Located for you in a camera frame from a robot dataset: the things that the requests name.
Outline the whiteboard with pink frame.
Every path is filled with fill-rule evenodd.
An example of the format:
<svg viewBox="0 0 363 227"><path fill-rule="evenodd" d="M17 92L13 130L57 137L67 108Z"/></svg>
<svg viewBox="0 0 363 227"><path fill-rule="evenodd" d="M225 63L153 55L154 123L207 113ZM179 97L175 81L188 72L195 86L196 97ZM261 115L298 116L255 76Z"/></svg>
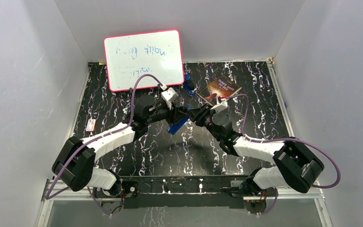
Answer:
<svg viewBox="0 0 363 227"><path fill-rule="evenodd" d="M106 37L103 40L108 87L112 92L184 83L180 32L177 29Z"/></svg>

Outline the small red staple box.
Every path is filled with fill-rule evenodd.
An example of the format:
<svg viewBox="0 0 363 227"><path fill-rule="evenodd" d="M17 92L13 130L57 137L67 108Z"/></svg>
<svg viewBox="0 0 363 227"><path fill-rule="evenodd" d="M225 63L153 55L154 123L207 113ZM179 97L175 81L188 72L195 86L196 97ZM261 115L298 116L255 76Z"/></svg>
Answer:
<svg viewBox="0 0 363 227"><path fill-rule="evenodd" d="M96 119L89 119L87 121L86 131L92 132L95 130Z"/></svg>

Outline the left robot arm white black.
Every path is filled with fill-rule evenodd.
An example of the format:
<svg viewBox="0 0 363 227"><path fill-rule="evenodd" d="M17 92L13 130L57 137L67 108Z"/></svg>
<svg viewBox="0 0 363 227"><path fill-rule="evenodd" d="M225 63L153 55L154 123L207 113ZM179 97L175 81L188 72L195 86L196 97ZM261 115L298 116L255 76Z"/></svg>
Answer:
<svg viewBox="0 0 363 227"><path fill-rule="evenodd" d="M170 127L179 129L187 119L187 107L142 96L132 101L130 112L115 127L89 138L73 136L67 139L52 165L52 172L74 192L94 187L116 197L122 192L121 178L112 170L96 167L96 160L118 147L135 142L147 133L152 123L165 120Z"/></svg>

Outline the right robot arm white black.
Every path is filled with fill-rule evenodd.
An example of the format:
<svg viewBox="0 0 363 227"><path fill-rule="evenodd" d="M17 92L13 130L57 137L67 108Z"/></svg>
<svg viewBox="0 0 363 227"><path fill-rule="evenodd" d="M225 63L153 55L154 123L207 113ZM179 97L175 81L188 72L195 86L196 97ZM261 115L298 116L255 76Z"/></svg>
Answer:
<svg viewBox="0 0 363 227"><path fill-rule="evenodd" d="M272 164L255 169L238 186L221 189L231 196L261 195L268 188L290 187L307 193L324 170L324 164L296 138L276 142L259 142L233 129L228 114L217 113L208 106L189 109L188 116L199 127L206 128L228 155L252 157Z"/></svg>

